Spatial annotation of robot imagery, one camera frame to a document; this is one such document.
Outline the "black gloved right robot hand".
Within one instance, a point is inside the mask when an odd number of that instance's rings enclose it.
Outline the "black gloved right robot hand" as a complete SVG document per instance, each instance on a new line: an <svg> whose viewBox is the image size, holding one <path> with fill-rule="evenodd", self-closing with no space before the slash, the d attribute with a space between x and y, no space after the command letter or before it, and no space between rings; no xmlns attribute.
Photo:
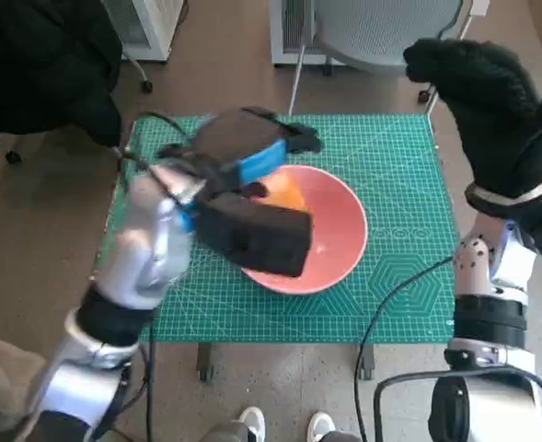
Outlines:
<svg viewBox="0 0 542 442"><path fill-rule="evenodd" d="M514 52L486 41L420 39L406 75L435 86L480 188L517 198L542 183L542 98Z"/></svg>

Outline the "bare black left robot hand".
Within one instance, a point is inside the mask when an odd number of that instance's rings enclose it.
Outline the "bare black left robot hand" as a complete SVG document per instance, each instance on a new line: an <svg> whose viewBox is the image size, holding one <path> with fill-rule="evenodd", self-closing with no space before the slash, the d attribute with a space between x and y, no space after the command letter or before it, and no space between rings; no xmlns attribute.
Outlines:
<svg viewBox="0 0 542 442"><path fill-rule="evenodd" d="M299 122L281 122L257 107L227 110L203 123L185 141L157 153L182 170L206 180L207 192L239 192L286 163L290 155L318 153L318 131Z"/></svg>

